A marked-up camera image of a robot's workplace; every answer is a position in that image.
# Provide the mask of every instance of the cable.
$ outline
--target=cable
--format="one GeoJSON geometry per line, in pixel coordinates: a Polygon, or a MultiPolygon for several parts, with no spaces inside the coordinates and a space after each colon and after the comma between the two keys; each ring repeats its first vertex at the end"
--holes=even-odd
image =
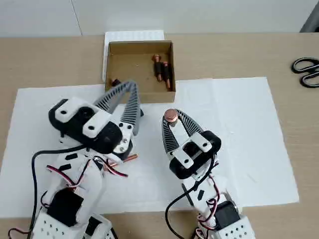
{"type": "Polygon", "coordinates": [[[115,175],[119,175],[119,176],[122,176],[122,177],[125,177],[125,178],[128,177],[128,174],[121,173],[121,172],[115,170],[115,169],[109,164],[109,160],[108,160],[108,159],[106,159],[106,161],[105,161],[105,160],[104,160],[103,158],[101,158],[100,156],[97,156],[97,155],[96,155],[95,157],[96,157],[96,158],[99,158],[99,159],[101,159],[101,160],[103,161],[103,163],[105,164],[105,166],[107,167],[107,169],[108,169],[108,171],[109,171],[110,173],[115,174],[115,175]]]}
{"type": "Polygon", "coordinates": [[[168,226],[168,229],[175,235],[177,236],[179,239],[185,239],[183,238],[180,234],[178,234],[177,232],[174,231],[174,229],[171,227],[169,220],[168,220],[168,211],[171,208],[171,206],[173,206],[176,202],[178,202],[180,199],[182,199],[183,197],[185,197],[186,195],[188,195],[191,191],[193,191],[194,189],[196,189],[210,174],[210,171],[213,169],[214,167],[214,161],[215,161],[215,155],[213,156],[213,158],[210,160],[210,165],[209,168],[206,172],[206,174],[198,181],[195,182],[194,186],[192,186],[190,189],[188,189],[186,192],[184,192],[183,194],[179,195],[177,198],[175,198],[166,208],[165,210],[165,221],[166,224],[168,226]]]}
{"type": "Polygon", "coordinates": [[[108,170],[110,170],[112,173],[116,174],[116,175],[119,175],[119,176],[122,176],[122,177],[128,177],[128,174],[125,174],[125,173],[121,173],[119,171],[117,171],[116,169],[112,168],[109,164],[109,160],[106,159],[106,167],[108,168],[108,170]]]}
{"type": "Polygon", "coordinates": [[[44,207],[44,208],[48,208],[50,205],[49,204],[47,204],[47,203],[43,203],[43,198],[44,198],[44,196],[45,196],[45,194],[47,193],[48,191],[45,191],[43,194],[42,194],[42,196],[41,196],[41,199],[40,199],[40,202],[41,202],[41,204],[42,204],[42,206],[44,207]]]}
{"type": "Polygon", "coordinates": [[[86,169],[88,168],[90,161],[91,161],[91,160],[89,159],[89,160],[86,162],[86,164],[84,165],[83,171],[82,171],[82,173],[81,173],[81,175],[80,175],[79,180],[77,181],[77,183],[76,183],[75,185],[70,186],[70,188],[76,188],[76,187],[80,186],[80,184],[82,183],[82,179],[83,179],[83,177],[84,177],[84,173],[85,173],[86,169]]]}
{"type": "Polygon", "coordinates": [[[23,234],[23,235],[26,235],[26,234],[29,234],[29,233],[31,233],[31,231],[23,231],[23,230],[21,230],[20,228],[11,228],[9,231],[8,231],[8,237],[9,237],[9,239],[13,239],[13,237],[11,236],[11,232],[12,231],[15,231],[15,232],[17,232],[17,233],[20,233],[20,234],[23,234]]]}
{"type": "Polygon", "coordinates": [[[32,169],[32,177],[33,177],[33,185],[34,185],[34,205],[33,205],[32,218],[31,218],[31,222],[30,222],[29,232],[27,233],[26,239],[30,239],[30,237],[31,237],[31,232],[33,230],[34,220],[35,220],[35,215],[36,215],[37,194],[38,194],[36,174],[35,174],[35,159],[36,159],[36,157],[39,155],[42,155],[42,154],[71,153],[71,152],[78,151],[78,150],[81,150],[84,148],[86,148],[86,146],[80,145],[80,146],[76,146],[73,148],[67,148],[67,149],[42,150],[42,151],[39,151],[33,155],[32,160],[31,160],[31,169],[32,169]]]}
{"type": "Polygon", "coordinates": [[[63,173],[62,171],[60,171],[59,169],[51,166],[51,165],[47,165],[46,168],[51,171],[51,172],[56,172],[58,175],[60,175],[65,181],[67,181],[70,185],[75,185],[75,182],[73,182],[73,180],[66,175],[65,173],[63,173]]]}
{"type": "Polygon", "coordinates": [[[216,210],[217,210],[217,204],[218,204],[219,199],[220,199],[220,193],[219,193],[218,187],[217,187],[217,185],[216,185],[215,180],[213,179],[213,177],[211,177],[211,176],[209,175],[209,178],[213,181],[214,189],[215,189],[216,195],[217,195],[217,200],[216,200],[215,198],[211,198],[211,199],[209,199],[208,201],[206,201],[206,204],[208,205],[208,207],[213,206],[213,207],[210,209],[210,214],[209,214],[209,216],[208,216],[206,219],[205,219],[205,218],[203,219],[203,216],[202,216],[202,215],[199,215],[199,216],[197,217],[197,220],[198,220],[198,222],[199,222],[204,228],[206,228],[206,229],[208,229],[208,230],[213,230],[214,228],[206,227],[205,225],[203,225],[203,223],[207,222],[212,216],[215,215],[216,210]]]}

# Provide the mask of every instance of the cardboard box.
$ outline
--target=cardboard box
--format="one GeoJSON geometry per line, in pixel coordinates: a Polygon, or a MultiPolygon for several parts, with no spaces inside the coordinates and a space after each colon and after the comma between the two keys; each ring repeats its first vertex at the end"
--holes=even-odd
{"type": "Polygon", "coordinates": [[[173,44],[171,41],[110,42],[107,60],[105,89],[111,88],[111,79],[121,82],[134,80],[139,86],[141,103],[174,102],[176,85],[174,77],[173,44]],[[172,68],[171,89],[165,81],[158,82],[154,74],[154,54],[161,56],[172,68]]]}

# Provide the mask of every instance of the tan table surface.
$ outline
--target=tan table surface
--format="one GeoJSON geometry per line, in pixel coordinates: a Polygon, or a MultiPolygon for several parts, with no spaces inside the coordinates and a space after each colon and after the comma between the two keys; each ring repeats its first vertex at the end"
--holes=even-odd
{"type": "MultiPolygon", "coordinates": [[[[300,76],[290,71],[290,64],[303,56],[319,58],[319,35],[196,34],[168,35],[167,39],[174,43],[177,80],[267,76],[300,203],[244,212],[258,239],[318,238],[319,89],[301,87],[300,76]]],[[[101,83],[103,42],[102,36],[0,39],[2,154],[17,88],[101,83]]],[[[163,216],[163,212],[107,215],[120,239],[173,239],[163,216]]],[[[189,238],[195,226],[192,212],[172,213],[171,221],[189,238]]],[[[10,227],[26,228],[27,224],[27,219],[0,220],[0,239],[7,238],[10,227]]]]}

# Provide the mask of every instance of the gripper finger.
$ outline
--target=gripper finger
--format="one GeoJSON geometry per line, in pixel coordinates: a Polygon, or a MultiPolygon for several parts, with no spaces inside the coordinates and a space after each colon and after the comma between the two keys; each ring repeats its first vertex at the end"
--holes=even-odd
{"type": "Polygon", "coordinates": [[[139,121],[141,115],[138,86],[134,81],[127,81],[111,88],[94,104],[97,107],[112,114],[127,92],[130,93],[130,97],[125,105],[125,109],[121,117],[121,122],[132,124],[134,126],[133,134],[137,135],[139,131],[139,121]]]}
{"type": "Polygon", "coordinates": [[[177,140],[174,134],[172,133],[172,131],[170,130],[169,124],[164,117],[162,118],[161,134],[162,134],[164,149],[166,153],[174,151],[175,149],[179,147],[177,140]]]}
{"type": "Polygon", "coordinates": [[[178,119],[184,126],[189,137],[191,137],[195,132],[202,133],[203,129],[196,123],[191,117],[185,114],[183,111],[176,109],[178,113],[178,119]]]}

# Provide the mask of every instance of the black scissors handle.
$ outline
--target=black scissors handle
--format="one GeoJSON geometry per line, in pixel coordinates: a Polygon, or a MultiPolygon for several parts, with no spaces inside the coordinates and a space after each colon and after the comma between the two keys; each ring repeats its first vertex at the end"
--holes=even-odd
{"type": "Polygon", "coordinates": [[[293,64],[291,65],[291,70],[296,73],[304,73],[304,72],[313,72],[316,69],[319,69],[319,60],[313,57],[303,57],[303,58],[299,58],[298,60],[294,61],[293,64]],[[297,68],[297,65],[300,62],[310,62],[312,63],[311,66],[306,66],[304,68],[297,68]]]}
{"type": "Polygon", "coordinates": [[[293,62],[291,65],[292,72],[296,74],[305,73],[308,72],[308,75],[305,75],[300,78],[300,84],[307,88],[319,88],[319,84],[310,84],[308,83],[308,80],[311,78],[314,78],[316,76],[319,76],[319,60],[313,57],[303,57],[293,62]],[[297,68],[297,65],[300,62],[310,62],[312,65],[306,66],[303,68],[297,68]]]}

